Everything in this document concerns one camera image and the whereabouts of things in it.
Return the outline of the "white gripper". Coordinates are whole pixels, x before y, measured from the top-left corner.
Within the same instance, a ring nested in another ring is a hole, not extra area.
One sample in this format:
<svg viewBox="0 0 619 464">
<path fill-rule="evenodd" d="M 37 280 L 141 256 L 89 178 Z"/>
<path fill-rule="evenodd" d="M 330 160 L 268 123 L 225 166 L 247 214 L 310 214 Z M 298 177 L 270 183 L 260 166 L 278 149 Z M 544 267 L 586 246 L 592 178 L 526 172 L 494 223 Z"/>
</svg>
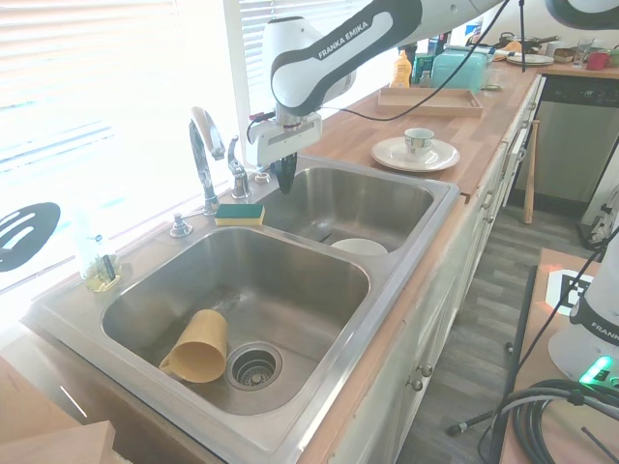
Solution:
<svg viewBox="0 0 619 464">
<path fill-rule="evenodd" d="M 276 118 L 260 115 L 248 126 L 246 163 L 268 166 L 276 162 L 276 177 L 280 191 L 288 194 L 294 183 L 298 152 L 316 143 L 322 134 L 322 118 L 318 113 L 302 117 L 291 126 L 280 124 Z"/>
</svg>

